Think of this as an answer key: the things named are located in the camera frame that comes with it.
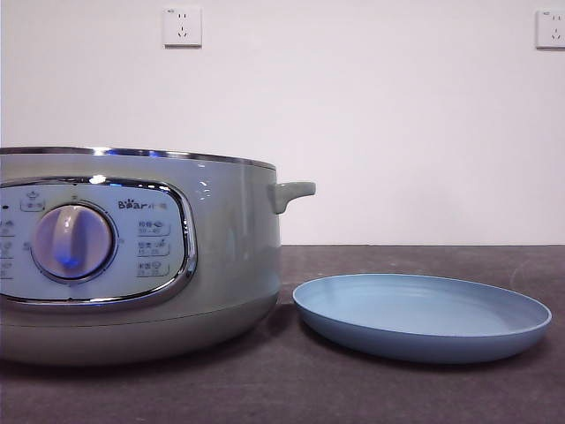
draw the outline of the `rotary knob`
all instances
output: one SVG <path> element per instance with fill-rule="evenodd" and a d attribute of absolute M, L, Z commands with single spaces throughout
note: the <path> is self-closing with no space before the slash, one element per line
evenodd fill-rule
<path fill-rule="evenodd" d="M 48 212 L 35 227 L 32 255 L 55 279 L 94 276 L 109 260 L 114 234 L 101 212 L 83 205 L 64 205 Z"/>

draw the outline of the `chrome bezel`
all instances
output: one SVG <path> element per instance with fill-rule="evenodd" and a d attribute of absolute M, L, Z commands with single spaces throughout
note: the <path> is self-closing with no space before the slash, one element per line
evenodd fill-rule
<path fill-rule="evenodd" d="M 0 148 L 0 155 L 118 155 L 142 157 L 168 157 L 171 159 L 192 159 L 197 161 L 239 163 L 242 165 L 259 166 L 268 170 L 276 170 L 271 163 L 244 159 L 242 157 L 204 155 L 200 153 L 176 152 L 168 150 L 147 150 L 143 148 L 70 148 L 70 147 L 25 147 Z"/>
<path fill-rule="evenodd" d="M 126 187 L 143 188 L 146 190 L 155 190 L 169 195 L 177 204 L 181 219 L 181 228 L 183 229 L 183 243 L 185 248 L 185 255 L 179 271 L 166 283 L 161 284 L 149 291 L 142 291 L 132 295 L 116 296 L 111 298 L 95 298 L 95 299 L 29 299 L 19 298 L 0 293 L 0 301 L 3 306 L 14 307 L 33 307 L 40 308 L 45 311 L 70 310 L 77 311 L 77 307 L 81 307 L 80 312 L 86 309 L 84 306 L 91 306 L 93 310 L 99 311 L 100 307 L 112 308 L 125 306 L 141 306 L 148 303 L 156 303 L 164 301 L 180 292 L 191 280 L 194 272 L 196 271 L 197 263 L 197 250 L 196 250 L 196 231 L 192 220 L 192 211 L 190 203 L 185 196 L 176 189 L 173 185 L 160 181 L 147 181 L 144 179 L 135 178 L 114 178 L 104 177 L 102 182 L 91 182 L 93 176 L 90 177 L 45 177 L 45 178 L 21 178 L 17 180 L 6 181 L 0 184 L 0 188 L 14 187 L 14 186 L 43 186 L 43 185 L 78 185 L 78 184 L 92 184 L 97 186 L 121 185 Z M 111 220 L 109 214 L 105 212 L 105 216 Z M 119 248 L 119 238 L 115 243 L 116 250 Z M 114 257 L 106 264 L 104 269 L 108 268 L 109 264 L 114 261 Z"/>

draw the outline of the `wall outlet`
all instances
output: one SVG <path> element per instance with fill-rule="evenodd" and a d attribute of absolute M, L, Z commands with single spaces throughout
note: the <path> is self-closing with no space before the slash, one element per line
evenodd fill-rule
<path fill-rule="evenodd" d="M 200 7 L 170 7 L 162 11 L 162 43 L 165 47 L 202 46 Z"/>
<path fill-rule="evenodd" d="M 565 49 L 565 11 L 536 12 L 536 47 Z"/>

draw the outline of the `dark countertop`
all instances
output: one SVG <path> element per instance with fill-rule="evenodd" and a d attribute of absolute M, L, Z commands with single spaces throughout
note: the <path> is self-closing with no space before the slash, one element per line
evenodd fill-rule
<path fill-rule="evenodd" d="M 506 360 L 430 366 L 332 344 L 291 292 L 320 276 L 393 272 L 497 285 L 546 304 L 545 339 Z M 286 246 L 281 297 L 243 336 L 168 360 L 96 368 L 0 363 L 2 424 L 557 423 L 565 416 L 565 246 Z"/>

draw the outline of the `plastic plate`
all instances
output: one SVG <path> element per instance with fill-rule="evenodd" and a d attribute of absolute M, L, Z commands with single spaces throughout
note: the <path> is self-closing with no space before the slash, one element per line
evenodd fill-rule
<path fill-rule="evenodd" d="M 300 285 L 303 320 L 334 342 L 397 360 L 499 360 L 536 344 L 550 310 L 514 291 L 436 276 L 358 274 Z"/>

